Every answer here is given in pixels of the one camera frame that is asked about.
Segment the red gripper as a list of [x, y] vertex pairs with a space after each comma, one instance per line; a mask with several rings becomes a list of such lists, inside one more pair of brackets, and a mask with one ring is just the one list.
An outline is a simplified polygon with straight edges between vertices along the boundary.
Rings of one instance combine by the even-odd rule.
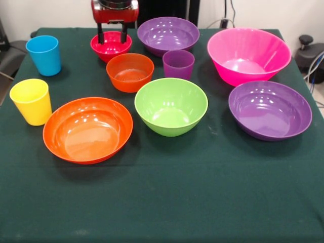
[[102, 23], [122, 23], [120, 42], [127, 41], [128, 25], [137, 21], [138, 1], [91, 1], [93, 18], [97, 23], [98, 43], [104, 44]]

